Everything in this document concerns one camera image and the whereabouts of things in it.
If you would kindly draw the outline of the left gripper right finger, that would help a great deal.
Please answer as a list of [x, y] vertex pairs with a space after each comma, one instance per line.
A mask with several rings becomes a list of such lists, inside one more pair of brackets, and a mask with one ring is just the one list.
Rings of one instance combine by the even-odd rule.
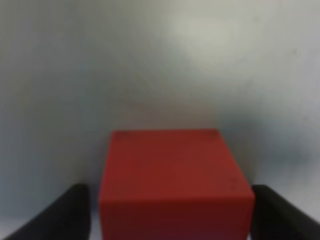
[[253, 185], [252, 240], [318, 240], [320, 224], [266, 185]]

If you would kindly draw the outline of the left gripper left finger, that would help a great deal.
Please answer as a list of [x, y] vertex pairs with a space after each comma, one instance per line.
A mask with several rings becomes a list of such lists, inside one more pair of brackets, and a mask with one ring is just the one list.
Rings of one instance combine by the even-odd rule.
[[7, 240], [88, 240], [91, 232], [90, 191], [75, 184], [45, 210], [6, 237]]

